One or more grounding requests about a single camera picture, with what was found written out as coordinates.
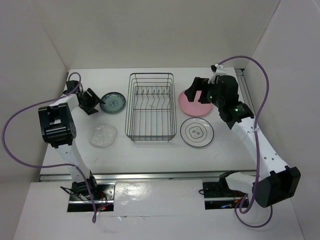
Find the blue floral green plate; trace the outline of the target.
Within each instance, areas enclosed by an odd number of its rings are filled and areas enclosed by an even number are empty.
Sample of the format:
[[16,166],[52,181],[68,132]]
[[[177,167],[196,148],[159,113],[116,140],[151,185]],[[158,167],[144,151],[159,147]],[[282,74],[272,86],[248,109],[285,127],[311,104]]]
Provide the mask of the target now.
[[119,92],[109,92],[102,96],[100,108],[107,114],[118,114],[125,105],[126,99],[123,94]]

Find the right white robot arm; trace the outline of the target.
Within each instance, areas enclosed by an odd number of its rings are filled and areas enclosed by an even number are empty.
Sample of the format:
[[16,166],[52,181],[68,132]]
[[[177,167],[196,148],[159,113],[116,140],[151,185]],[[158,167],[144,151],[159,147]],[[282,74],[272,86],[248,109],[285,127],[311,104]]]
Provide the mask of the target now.
[[258,126],[258,116],[239,100],[239,85],[231,75],[217,76],[215,80],[195,77],[184,91],[189,102],[212,104],[228,128],[242,141],[255,160],[256,176],[229,171],[220,175],[218,190],[223,196],[234,191],[251,194],[262,208],[269,207],[295,195],[301,172],[290,167],[274,150]]

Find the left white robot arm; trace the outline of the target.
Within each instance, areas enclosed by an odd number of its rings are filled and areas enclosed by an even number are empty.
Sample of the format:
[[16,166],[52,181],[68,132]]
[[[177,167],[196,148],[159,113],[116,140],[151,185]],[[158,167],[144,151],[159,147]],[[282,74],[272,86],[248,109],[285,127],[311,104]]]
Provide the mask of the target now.
[[73,93],[38,109],[42,138],[67,164],[72,180],[71,192],[88,200],[97,197],[99,187],[76,145],[77,130],[72,111],[79,107],[90,116],[98,112],[96,106],[102,102],[96,93],[88,88],[84,92]]

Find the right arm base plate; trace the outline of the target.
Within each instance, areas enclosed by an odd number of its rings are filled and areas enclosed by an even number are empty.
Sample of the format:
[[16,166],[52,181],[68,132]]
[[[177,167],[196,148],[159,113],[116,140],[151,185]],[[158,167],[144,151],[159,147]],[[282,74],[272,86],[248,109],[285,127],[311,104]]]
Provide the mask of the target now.
[[205,210],[234,209],[245,196],[240,191],[222,190],[218,182],[203,182],[198,193],[204,197]]

